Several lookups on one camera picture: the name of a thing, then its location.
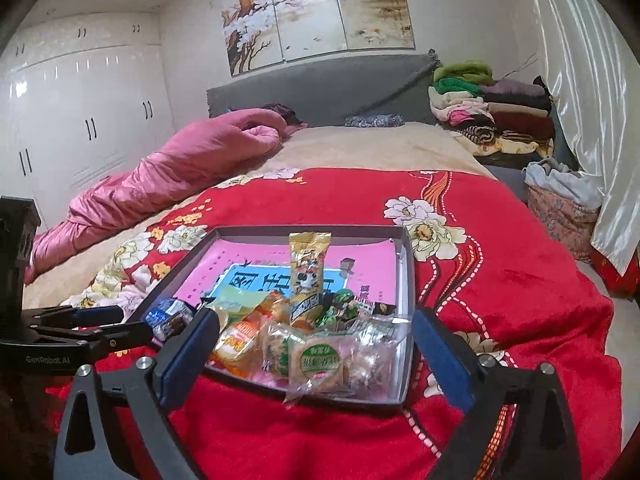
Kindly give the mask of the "orange snack packet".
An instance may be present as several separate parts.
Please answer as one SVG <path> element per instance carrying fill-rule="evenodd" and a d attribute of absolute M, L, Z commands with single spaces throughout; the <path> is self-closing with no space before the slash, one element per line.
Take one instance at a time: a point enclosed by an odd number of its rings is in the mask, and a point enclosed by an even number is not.
<path fill-rule="evenodd" d="M 260 332 L 269 322 L 288 324 L 290 300 L 274 290 L 247 314 L 231 321 L 220 333 L 209 361 L 241 378 L 250 378 L 262 355 Z"/>

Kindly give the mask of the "clear nut pastry packet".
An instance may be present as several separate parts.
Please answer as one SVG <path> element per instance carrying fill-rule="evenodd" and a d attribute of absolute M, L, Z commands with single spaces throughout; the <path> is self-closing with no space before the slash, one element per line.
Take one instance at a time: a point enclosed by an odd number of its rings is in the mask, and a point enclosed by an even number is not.
<path fill-rule="evenodd" d="M 290 369 L 290 344 L 298 344 L 305 333 L 288 324 L 267 321 L 260 329 L 263 372 L 287 378 Z"/>

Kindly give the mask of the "pink blue book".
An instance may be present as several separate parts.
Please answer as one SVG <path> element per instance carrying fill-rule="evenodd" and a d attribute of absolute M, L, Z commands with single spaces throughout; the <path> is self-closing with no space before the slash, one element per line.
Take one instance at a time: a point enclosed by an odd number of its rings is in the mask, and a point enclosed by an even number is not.
<path fill-rule="evenodd" d="M 364 245 L 332 245 L 324 264 L 324 290 L 348 288 L 358 296 L 384 304 L 396 302 L 396 250 L 391 240 Z M 197 304 L 216 296 L 224 285 L 263 292 L 290 293 L 290 250 L 286 245 L 246 244 L 215 240 L 182 281 L 174 296 Z"/>

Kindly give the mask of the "blue cookie packet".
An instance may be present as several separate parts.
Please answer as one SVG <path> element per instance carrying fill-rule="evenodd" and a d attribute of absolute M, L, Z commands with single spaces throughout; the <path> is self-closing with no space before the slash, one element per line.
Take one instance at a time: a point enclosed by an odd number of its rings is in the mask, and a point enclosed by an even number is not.
<path fill-rule="evenodd" d="M 165 321 L 169 315 L 175 313 L 183 306 L 183 302 L 175 298 L 165 298 L 157 301 L 156 304 L 146 312 L 143 321 L 152 327 L 155 332 L 155 327 L 161 322 Z"/>

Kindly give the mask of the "green foil candy packet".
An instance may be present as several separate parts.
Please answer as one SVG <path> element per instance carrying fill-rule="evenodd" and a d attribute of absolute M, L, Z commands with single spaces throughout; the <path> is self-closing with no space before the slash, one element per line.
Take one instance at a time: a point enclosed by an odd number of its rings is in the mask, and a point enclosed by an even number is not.
<path fill-rule="evenodd" d="M 328 292 L 322 298 L 322 311 L 314 321 L 314 327 L 329 332 L 344 330 L 358 315 L 358 308 L 352 302 L 355 294 L 348 288 Z"/>

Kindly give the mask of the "small dark chocolate packet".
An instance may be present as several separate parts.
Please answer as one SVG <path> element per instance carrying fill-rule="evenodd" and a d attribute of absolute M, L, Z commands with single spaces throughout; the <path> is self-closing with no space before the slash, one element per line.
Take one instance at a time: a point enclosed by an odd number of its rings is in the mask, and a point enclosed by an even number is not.
<path fill-rule="evenodd" d="M 386 304 L 385 302 L 375 302 L 373 304 L 373 315 L 389 316 L 396 313 L 397 307 L 394 304 Z"/>

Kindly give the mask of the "yellow cartoon snack stick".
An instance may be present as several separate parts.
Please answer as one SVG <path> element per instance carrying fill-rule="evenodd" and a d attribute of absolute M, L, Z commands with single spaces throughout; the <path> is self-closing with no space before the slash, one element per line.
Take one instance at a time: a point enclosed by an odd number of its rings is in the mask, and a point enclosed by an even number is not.
<path fill-rule="evenodd" d="M 329 232 L 299 232 L 288 237 L 291 254 L 290 325 L 309 332 L 322 311 L 324 262 Z"/>

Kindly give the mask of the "white satin curtain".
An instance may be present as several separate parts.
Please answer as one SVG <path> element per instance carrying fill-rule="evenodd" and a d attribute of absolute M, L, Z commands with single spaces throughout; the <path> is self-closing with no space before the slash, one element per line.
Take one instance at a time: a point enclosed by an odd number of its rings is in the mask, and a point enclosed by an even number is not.
<path fill-rule="evenodd" d="M 639 247 L 639 63 L 598 0 L 533 0 L 568 147 L 599 185 L 591 245 L 618 273 Z"/>

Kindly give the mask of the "folded clothes stack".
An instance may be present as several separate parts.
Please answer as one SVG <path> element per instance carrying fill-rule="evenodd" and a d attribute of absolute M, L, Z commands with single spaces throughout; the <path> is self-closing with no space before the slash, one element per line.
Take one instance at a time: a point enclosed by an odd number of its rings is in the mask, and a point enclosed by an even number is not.
<path fill-rule="evenodd" d="M 480 61 L 437 64 L 428 87 L 435 119 L 480 159 L 515 166 L 553 153 L 553 100 L 544 83 L 495 78 Z"/>

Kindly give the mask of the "dark patterned cloth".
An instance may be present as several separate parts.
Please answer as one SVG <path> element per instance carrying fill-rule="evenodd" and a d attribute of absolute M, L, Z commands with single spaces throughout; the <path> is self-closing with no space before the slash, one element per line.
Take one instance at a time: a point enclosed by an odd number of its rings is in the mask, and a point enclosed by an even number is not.
<path fill-rule="evenodd" d="M 345 127 L 350 128 L 397 128 L 405 125 L 399 114 L 355 115 L 347 117 Z"/>

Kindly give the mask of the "round green label pastry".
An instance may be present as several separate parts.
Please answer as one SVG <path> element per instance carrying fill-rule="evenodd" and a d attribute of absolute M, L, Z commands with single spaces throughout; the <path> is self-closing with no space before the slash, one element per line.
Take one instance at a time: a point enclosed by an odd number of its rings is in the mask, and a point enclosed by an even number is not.
<path fill-rule="evenodd" d="M 355 337 L 347 334 L 315 333 L 291 339 L 285 402 L 296 403 L 303 396 L 352 396 L 349 364 L 356 347 Z"/>

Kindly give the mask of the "green clear pastry packet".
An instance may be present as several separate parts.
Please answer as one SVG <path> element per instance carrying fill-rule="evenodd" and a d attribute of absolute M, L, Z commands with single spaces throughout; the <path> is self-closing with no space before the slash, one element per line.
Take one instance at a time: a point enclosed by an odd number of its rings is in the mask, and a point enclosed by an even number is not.
<path fill-rule="evenodd" d="M 207 298 L 206 307 L 218 316 L 220 329 L 242 320 L 255 310 L 268 296 L 268 292 L 250 292 L 231 285 L 222 285 L 214 298 Z"/>

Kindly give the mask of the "Snickers bar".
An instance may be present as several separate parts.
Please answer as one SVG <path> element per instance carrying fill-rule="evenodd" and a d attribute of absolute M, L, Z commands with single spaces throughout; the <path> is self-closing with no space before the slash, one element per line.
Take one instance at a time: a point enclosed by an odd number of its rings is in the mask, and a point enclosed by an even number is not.
<path fill-rule="evenodd" d="M 193 310 L 189 306 L 182 306 L 155 327 L 155 337 L 161 342 L 165 342 L 169 338 L 181 334 L 193 318 Z"/>

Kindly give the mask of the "red floral blanket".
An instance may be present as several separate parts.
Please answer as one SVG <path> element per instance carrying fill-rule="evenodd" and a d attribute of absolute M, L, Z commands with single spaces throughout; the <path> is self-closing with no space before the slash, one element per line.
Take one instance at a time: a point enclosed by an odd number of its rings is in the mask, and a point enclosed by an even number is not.
<path fill-rule="evenodd" d="M 622 370 L 605 352 L 612 302 L 501 182 L 464 172 L 294 169 L 247 174 L 172 210 L 113 252 L 74 307 L 126 310 L 218 226 L 403 226 L 416 289 L 471 348 L 555 366 L 586 479 L 620 456 Z M 406 406 L 381 416 L 297 405 L 202 377 L 171 420 L 212 479 L 422 479 L 461 415 L 416 364 Z"/>

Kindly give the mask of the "pink quilt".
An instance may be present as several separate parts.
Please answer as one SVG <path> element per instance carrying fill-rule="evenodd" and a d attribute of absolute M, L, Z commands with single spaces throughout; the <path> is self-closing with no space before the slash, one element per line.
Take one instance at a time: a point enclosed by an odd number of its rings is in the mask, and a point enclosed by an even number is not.
<path fill-rule="evenodd" d="M 182 128 L 133 170 L 109 176 L 73 198 L 66 219 L 36 237 L 24 283 L 262 162 L 279 151 L 290 134 L 286 120 L 264 108 L 235 110 Z"/>

